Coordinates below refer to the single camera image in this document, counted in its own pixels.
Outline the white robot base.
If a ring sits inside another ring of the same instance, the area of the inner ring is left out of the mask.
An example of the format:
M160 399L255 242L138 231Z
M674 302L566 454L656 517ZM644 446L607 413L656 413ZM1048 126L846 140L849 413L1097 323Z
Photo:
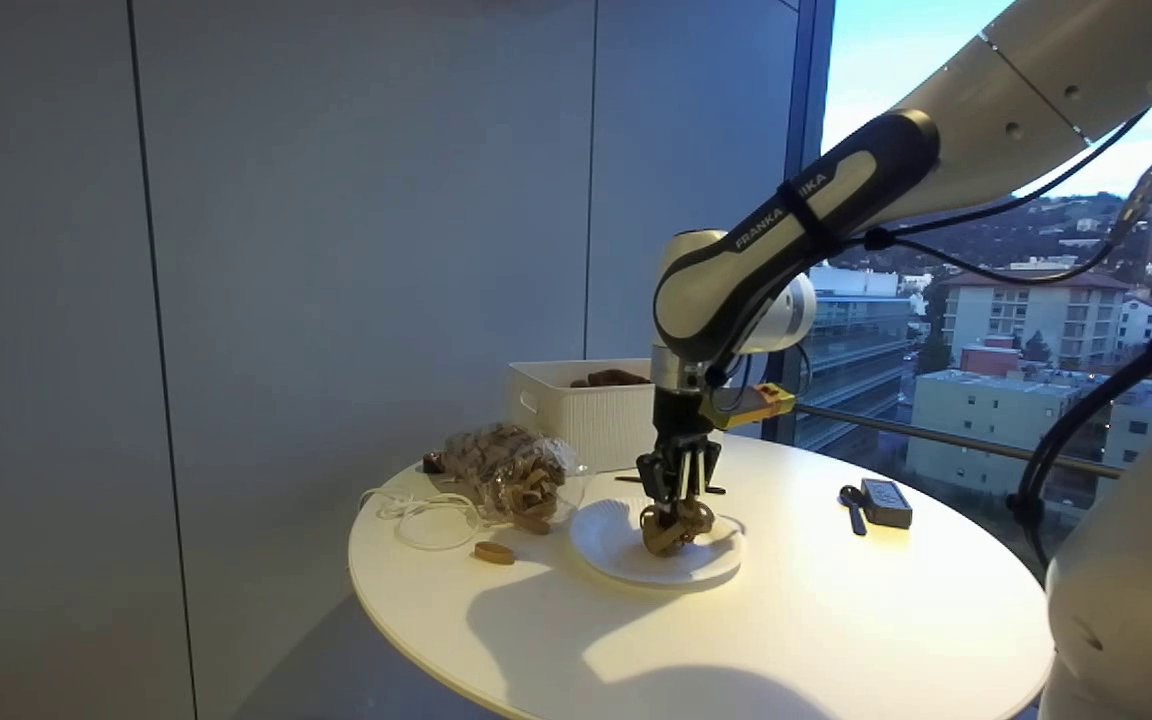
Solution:
M1152 720L1152 440L1048 567L1042 720Z

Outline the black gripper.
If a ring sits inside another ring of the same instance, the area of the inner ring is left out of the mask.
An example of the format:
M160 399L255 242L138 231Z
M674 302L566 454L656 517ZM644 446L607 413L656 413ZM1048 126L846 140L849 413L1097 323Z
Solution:
M656 391L654 394L654 446L638 458L641 489L650 505L641 507L641 530L674 529L674 505L683 507L683 523L694 530L713 529L713 507L699 498L699 482L717 482L720 445L713 440L713 423L706 414L699 391Z

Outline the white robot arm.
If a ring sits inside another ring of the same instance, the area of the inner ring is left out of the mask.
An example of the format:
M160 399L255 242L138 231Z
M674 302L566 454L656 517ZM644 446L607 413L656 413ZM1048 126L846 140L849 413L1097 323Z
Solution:
M706 399L772 301L884 221L999 199L1152 104L1152 0L1013 0L889 113L789 174L720 235L669 242L654 291L656 445L638 458L644 544L713 529L720 446Z

